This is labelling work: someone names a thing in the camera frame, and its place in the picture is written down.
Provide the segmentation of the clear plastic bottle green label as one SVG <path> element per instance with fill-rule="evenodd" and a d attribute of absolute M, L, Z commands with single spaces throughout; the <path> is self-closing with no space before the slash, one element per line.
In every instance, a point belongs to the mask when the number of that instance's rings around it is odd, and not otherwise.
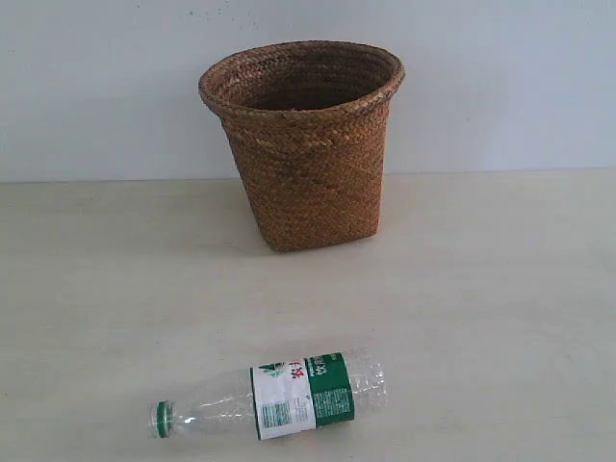
<path fill-rule="evenodd" d="M 217 374 L 154 402 L 147 427 L 159 439 L 246 432 L 264 441 L 350 423 L 386 400 L 381 363 L 352 349 Z"/>

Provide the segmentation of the brown woven wicker basket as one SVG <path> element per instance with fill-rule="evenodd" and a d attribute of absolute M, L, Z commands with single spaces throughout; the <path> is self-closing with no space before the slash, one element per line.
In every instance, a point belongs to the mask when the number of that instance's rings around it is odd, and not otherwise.
<path fill-rule="evenodd" d="M 200 77 L 251 212 L 278 252 L 345 244 L 378 228 L 389 105 L 399 57 L 306 40 L 228 56 Z"/>

